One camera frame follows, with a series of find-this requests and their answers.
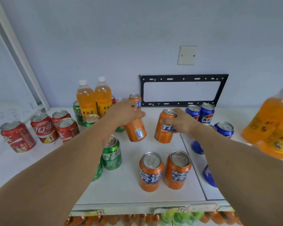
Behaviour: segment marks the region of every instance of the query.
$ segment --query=white bottle cap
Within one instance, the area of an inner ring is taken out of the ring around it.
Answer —
[[[80,86],[85,86],[85,85],[88,85],[88,82],[87,82],[86,79],[84,79],[84,80],[80,80],[79,84],[80,84]]]
[[[105,82],[105,81],[106,81],[105,77],[99,77],[99,82]]]

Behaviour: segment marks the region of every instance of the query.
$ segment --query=person's right arm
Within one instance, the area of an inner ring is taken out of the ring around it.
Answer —
[[[245,225],[283,225],[283,161],[217,133],[180,108],[162,124],[197,140],[220,192]]]

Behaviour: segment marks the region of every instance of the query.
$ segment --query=silver can top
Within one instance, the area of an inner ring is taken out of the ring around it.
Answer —
[[[99,115],[91,114],[91,115],[85,117],[85,122],[94,123],[94,122],[97,122],[99,119],[100,119]]]
[[[211,125],[211,124],[206,124],[206,123],[204,123],[204,125],[206,125],[206,126],[208,126],[208,127],[212,128],[212,129],[214,129],[215,131],[217,131],[217,128],[216,128],[216,127],[214,127],[214,126],[213,126],[213,125]]]
[[[130,94],[129,97],[135,99],[135,98],[140,98],[140,95],[138,93],[132,93],[132,94]]]
[[[0,126],[0,130],[1,131],[8,131],[8,130],[11,130],[11,129],[18,127],[20,124],[21,124],[21,121],[7,122],[7,123],[4,123],[3,125]]]
[[[115,144],[117,144],[117,138],[114,135],[111,135],[105,145],[105,148],[113,147]]]
[[[61,117],[64,117],[68,114],[68,112],[66,110],[60,110],[60,111],[57,111],[57,112],[54,112],[52,114],[52,117],[53,118],[61,118]]]
[[[78,103],[78,101],[73,102],[73,105],[74,105],[74,106],[80,106],[79,103]]]
[[[157,169],[161,165],[161,157],[155,152],[147,152],[141,157],[142,164],[148,169]]]
[[[228,122],[218,122],[217,126],[225,131],[233,131],[234,127]]]
[[[125,101],[126,101],[125,98],[119,98],[119,99],[117,99],[117,102],[125,102]]]
[[[71,126],[75,122],[72,118],[64,118],[63,120],[60,120],[58,123],[59,128],[67,128]]]
[[[182,151],[172,152],[170,158],[178,167],[187,167],[190,165],[190,157]]]
[[[47,113],[41,113],[41,114],[37,114],[34,115],[30,118],[31,122],[38,122],[38,121],[42,121],[44,120],[46,117],[48,117]]]
[[[215,106],[209,104],[209,103],[203,103],[200,107],[205,108],[207,110],[213,110],[215,109]]]
[[[163,112],[172,116],[177,116],[177,113],[171,109],[164,109]]]
[[[188,109],[191,110],[191,111],[194,111],[194,112],[200,111],[199,106],[196,106],[196,105],[188,105]]]

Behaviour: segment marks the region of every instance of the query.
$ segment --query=outlet cover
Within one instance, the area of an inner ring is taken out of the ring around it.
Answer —
[[[194,65],[197,46],[180,46],[177,65]]]

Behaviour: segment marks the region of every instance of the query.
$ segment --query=wall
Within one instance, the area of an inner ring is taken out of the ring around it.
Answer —
[[[79,79],[113,94],[142,74],[228,73],[219,106],[258,106],[283,87],[283,0],[1,0],[51,106]],[[198,45],[178,66],[180,45]]]

